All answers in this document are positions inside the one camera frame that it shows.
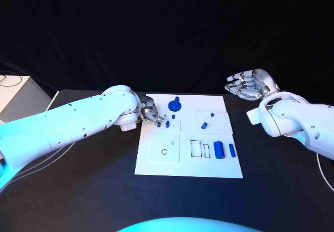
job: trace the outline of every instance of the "black table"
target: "black table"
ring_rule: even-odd
[[[55,108],[100,91],[64,90]],[[0,231],[116,231],[166,217],[228,221],[264,231],[334,229],[334,192],[316,153],[252,125],[251,102],[224,95],[244,179],[134,175],[141,125],[118,126],[75,143],[42,171],[0,194]],[[320,157],[334,184],[334,166]]]

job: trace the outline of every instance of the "black curtain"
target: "black curtain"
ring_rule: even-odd
[[[228,93],[226,77],[264,68],[334,103],[330,1],[6,0],[0,21],[3,69],[54,91]]]

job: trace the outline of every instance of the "white cable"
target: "white cable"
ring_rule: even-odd
[[[36,171],[34,171],[32,173],[21,176],[18,179],[12,180],[10,183],[13,183],[15,181],[18,181],[19,179],[22,179],[23,177],[26,177],[28,175],[34,174],[35,172],[41,171],[44,168],[46,168],[51,164],[54,164],[59,158],[65,155],[65,153],[68,152],[68,150],[65,150],[65,152],[62,153],[62,155],[46,165],[44,166],[42,168],[39,168]]]
[[[330,185],[330,183],[329,183],[329,181],[327,181],[327,178],[326,178],[326,175],[324,175],[324,173],[323,173],[323,169],[321,169],[321,165],[320,165],[320,160],[319,160],[319,169],[320,169],[321,175],[323,175],[323,177],[324,177],[326,183],[327,183],[327,185],[330,186],[330,188],[332,188],[333,191],[334,191],[334,188],[333,188],[333,186]]]
[[[59,149],[58,149],[58,151],[41,162],[41,163],[38,163],[36,165],[34,165],[29,169],[26,169],[22,173],[19,173],[16,176],[19,176],[19,175],[22,175],[23,173],[26,173],[28,171],[31,171],[34,168],[36,168],[39,165],[42,165],[59,152],[61,152],[61,150],[64,149],[65,147],[61,147]]]

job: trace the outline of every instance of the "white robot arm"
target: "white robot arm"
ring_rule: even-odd
[[[281,92],[264,69],[242,72],[228,78],[236,80],[226,90],[247,100],[262,99],[260,107],[248,111],[251,123],[262,124],[270,136],[298,139],[307,149],[334,160],[334,107],[310,104],[298,95]]]
[[[0,124],[0,192],[23,167],[42,155],[105,130],[123,131],[143,119],[165,122],[150,97],[141,100],[129,86],[75,101],[38,115]]]

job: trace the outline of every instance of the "white board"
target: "white board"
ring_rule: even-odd
[[[170,127],[166,124],[157,127],[154,122],[143,121],[136,174],[244,178],[224,97],[169,94],[147,96],[154,99],[159,114],[170,121]],[[180,98],[182,109],[173,112],[169,110],[169,102],[176,96]],[[216,141],[224,143],[224,159],[216,159]],[[235,147],[235,158],[231,156],[229,144]]]

